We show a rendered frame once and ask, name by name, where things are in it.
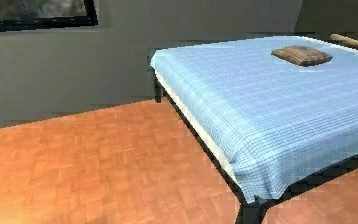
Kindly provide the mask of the blue checked bed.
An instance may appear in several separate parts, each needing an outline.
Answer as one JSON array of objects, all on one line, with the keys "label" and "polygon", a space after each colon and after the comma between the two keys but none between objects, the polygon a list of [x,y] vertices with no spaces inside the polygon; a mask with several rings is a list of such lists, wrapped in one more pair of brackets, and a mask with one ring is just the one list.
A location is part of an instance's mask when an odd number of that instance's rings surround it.
[{"label": "blue checked bed", "polygon": [[[275,57],[306,46],[315,66]],[[235,224],[358,168],[358,50],[300,36],[159,49],[155,97],[168,97],[240,202]]]}]

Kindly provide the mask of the tan wooden bat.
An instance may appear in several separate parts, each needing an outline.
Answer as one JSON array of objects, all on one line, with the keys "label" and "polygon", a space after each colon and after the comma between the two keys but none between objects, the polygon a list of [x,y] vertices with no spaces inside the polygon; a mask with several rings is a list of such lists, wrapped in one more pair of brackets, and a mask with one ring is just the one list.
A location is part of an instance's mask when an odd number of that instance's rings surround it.
[{"label": "tan wooden bat", "polygon": [[330,39],[358,49],[358,40],[356,39],[352,39],[339,34],[331,34]]}]

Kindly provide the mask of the black frame window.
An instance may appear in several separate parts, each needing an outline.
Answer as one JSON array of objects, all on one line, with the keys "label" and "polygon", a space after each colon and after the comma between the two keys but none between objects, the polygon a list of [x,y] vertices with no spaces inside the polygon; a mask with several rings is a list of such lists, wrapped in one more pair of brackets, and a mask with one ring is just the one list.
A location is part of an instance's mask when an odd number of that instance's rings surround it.
[{"label": "black frame window", "polygon": [[94,0],[0,0],[0,32],[97,24]]}]

